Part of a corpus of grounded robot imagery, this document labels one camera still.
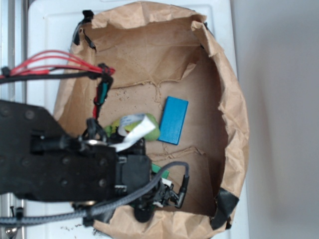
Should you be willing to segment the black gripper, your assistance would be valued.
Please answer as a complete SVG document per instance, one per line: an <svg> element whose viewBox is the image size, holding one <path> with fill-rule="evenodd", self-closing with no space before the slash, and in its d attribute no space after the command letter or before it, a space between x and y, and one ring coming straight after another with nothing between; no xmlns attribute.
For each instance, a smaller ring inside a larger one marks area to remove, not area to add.
<svg viewBox="0 0 319 239"><path fill-rule="evenodd" d="M146 155L144 139L119 152L115 191L120 197L140 191L139 196L130 197L128 202L124 203L134 208L134 217L138 222L149 221L155 208L173 206L180 209L182 207L184 182L179 191L175 192L172 181L161 177L165 170L173 166L184 166L184 163L173 163L162 167L157 174L152 173L152 162Z"/></svg>

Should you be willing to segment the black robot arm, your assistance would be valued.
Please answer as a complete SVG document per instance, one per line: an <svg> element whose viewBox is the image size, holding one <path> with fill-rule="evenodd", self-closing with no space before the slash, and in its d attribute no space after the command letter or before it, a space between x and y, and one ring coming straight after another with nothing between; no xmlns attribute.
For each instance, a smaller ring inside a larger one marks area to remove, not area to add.
<svg viewBox="0 0 319 239"><path fill-rule="evenodd" d="M91 225L99 216L133 204L138 220L152 215L153 205L183 204L189 173L185 172L179 192L161 177L173 162L152 172L142 139L131 147L109 144L93 119L87 136L68 135L44 108L9 101L0 103L0 192L37 202L71 202L68 214L27 217L17 209L2 217L1 226L33 226L82 218Z"/></svg>

